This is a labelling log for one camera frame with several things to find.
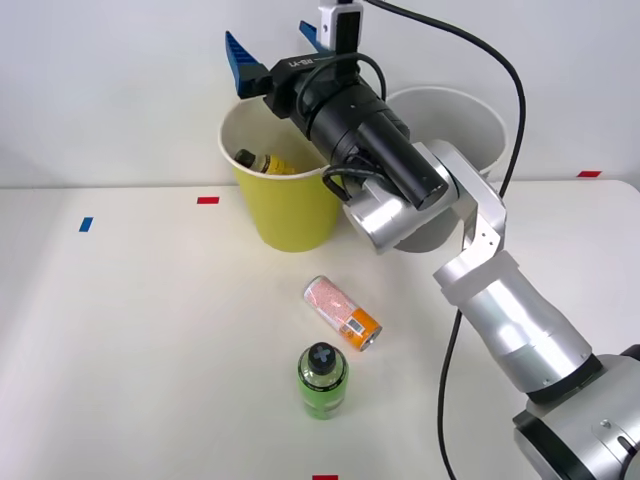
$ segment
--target red tape marker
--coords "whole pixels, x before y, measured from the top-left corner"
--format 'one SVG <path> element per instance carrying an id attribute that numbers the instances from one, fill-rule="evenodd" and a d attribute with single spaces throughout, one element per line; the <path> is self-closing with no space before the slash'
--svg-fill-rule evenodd
<path id="1" fill-rule="evenodd" d="M 583 170 L 578 174 L 578 178 L 597 178 L 602 170 Z"/>
<path id="2" fill-rule="evenodd" d="M 198 197 L 198 205 L 217 205 L 220 197 Z"/>

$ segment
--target bottle label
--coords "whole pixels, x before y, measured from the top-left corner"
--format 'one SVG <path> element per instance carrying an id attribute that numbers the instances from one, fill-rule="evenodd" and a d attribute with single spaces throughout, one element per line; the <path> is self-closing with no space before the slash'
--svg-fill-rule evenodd
<path id="1" fill-rule="evenodd" d="M 292 175 L 295 173 L 295 170 L 275 155 L 265 155 L 262 173 L 266 173 L 267 175 Z"/>

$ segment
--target can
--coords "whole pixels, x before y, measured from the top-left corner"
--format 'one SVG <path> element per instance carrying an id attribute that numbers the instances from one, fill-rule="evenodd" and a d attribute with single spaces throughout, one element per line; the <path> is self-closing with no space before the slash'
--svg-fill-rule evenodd
<path id="1" fill-rule="evenodd" d="M 305 301 L 342 338 L 363 352 L 380 335 L 380 324 L 327 277 L 314 278 L 304 291 Z"/>

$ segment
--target blue tape marker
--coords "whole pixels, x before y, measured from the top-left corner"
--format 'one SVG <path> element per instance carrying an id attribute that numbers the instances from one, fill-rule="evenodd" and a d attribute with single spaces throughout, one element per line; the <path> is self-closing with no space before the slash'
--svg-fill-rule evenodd
<path id="1" fill-rule="evenodd" d="M 91 222 L 93 222 L 93 217 L 84 217 L 84 220 L 82 220 L 82 225 L 80 225 L 80 232 L 88 232 L 89 229 L 91 228 Z"/>

